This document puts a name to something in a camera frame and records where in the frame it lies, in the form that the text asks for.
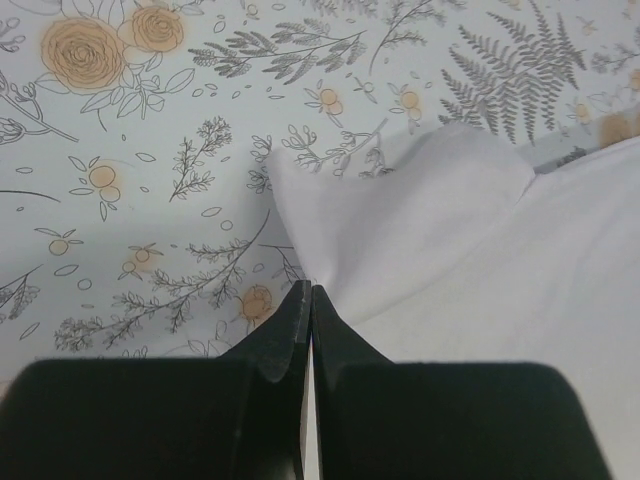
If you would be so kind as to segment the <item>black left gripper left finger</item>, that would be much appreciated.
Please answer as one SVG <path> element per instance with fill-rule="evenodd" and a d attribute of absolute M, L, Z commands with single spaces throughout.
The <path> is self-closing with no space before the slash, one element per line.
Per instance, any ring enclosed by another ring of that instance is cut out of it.
<path fill-rule="evenodd" d="M 1 403 L 5 479 L 299 479 L 311 285 L 214 358 L 61 359 Z"/>

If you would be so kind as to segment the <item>floral patterned table mat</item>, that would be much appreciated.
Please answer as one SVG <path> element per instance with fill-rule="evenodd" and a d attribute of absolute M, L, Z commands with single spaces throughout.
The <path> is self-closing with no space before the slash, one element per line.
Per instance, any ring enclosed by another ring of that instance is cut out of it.
<path fill-rule="evenodd" d="M 534 164 L 634 135 L 638 3 L 3 2 L 2 383 L 221 353 L 302 274 L 273 150 L 372 178 L 457 121 Z"/>

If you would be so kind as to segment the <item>white t shirt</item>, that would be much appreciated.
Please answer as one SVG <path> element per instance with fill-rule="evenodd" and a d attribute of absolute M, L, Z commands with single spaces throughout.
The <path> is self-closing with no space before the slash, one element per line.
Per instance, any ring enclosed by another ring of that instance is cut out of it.
<path fill-rule="evenodd" d="M 394 360 L 557 368 L 617 479 L 639 475 L 639 142 L 538 174 L 461 124 L 374 179 L 266 161 L 305 276 Z"/>

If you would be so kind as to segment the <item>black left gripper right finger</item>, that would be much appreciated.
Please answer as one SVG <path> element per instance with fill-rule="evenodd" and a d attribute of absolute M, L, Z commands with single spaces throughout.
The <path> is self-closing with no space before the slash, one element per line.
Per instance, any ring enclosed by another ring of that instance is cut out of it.
<path fill-rule="evenodd" d="M 312 290 L 324 479 L 607 479 L 582 405 L 536 363 L 395 363 Z"/>

